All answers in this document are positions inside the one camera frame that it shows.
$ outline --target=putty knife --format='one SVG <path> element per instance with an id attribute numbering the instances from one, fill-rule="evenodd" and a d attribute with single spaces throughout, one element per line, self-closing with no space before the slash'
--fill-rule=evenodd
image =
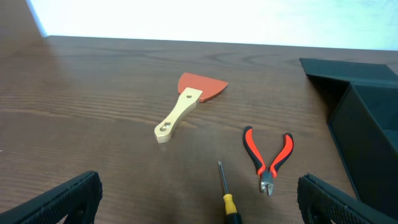
<path id="1" fill-rule="evenodd" d="M 197 107 L 197 102 L 204 103 L 221 93 L 228 82 L 214 78 L 203 77 L 185 72 L 178 81 L 177 104 L 170 114 L 155 128 L 157 142 L 167 142 L 172 138 L 174 129 L 191 110 Z"/>

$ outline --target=white background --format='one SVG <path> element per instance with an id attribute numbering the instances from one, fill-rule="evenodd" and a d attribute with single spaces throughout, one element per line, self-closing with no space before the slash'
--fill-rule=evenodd
<path id="1" fill-rule="evenodd" d="M 398 0 L 28 3 L 47 35 L 398 50 Z"/>

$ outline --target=screwdriver shaft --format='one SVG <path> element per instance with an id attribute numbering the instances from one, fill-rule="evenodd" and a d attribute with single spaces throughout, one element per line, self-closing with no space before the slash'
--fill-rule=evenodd
<path id="1" fill-rule="evenodd" d="M 224 189 L 224 195 L 228 194 L 228 187 L 226 185 L 226 180 L 225 180 L 225 176 L 224 176 L 224 169 L 223 169 L 223 165 L 221 164 L 220 161 L 218 161 L 218 168 L 220 170 L 220 176 L 221 176 L 221 181 L 223 183 L 223 189 Z"/>

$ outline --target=screwdriver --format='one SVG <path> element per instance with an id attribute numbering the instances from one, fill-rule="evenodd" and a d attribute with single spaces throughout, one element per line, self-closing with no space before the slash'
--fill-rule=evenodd
<path id="1" fill-rule="evenodd" d="M 232 195 L 228 193 L 228 187 L 224 176 L 223 165 L 218 161 L 218 168 L 220 169 L 221 182 L 223 183 L 224 189 L 224 201 L 225 201 L 225 212 L 226 212 L 226 224 L 243 224 L 241 215 L 236 211 L 234 202 L 232 201 Z"/>

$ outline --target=pliers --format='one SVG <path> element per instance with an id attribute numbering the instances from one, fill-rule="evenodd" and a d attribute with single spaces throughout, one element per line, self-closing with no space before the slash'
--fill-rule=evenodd
<path id="1" fill-rule="evenodd" d="M 293 152 L 293 136 L 290 133 L 284 134 L 285 146 L 276 159 L 272 162 L 271 166 L 267 169 L 259 150 L 254 144 L 252 133 L 252 126 L 247 126 L 244 128 L 243 145 L 253 161 L 254 166 L 256 167 L 257 175 L 261 177 L 260 192 L 264 193 L 267 189 L 268 196 L 271 196 L 272 190 L 274 189 L 274 178 L 278 176 L 279 168 Z"/>

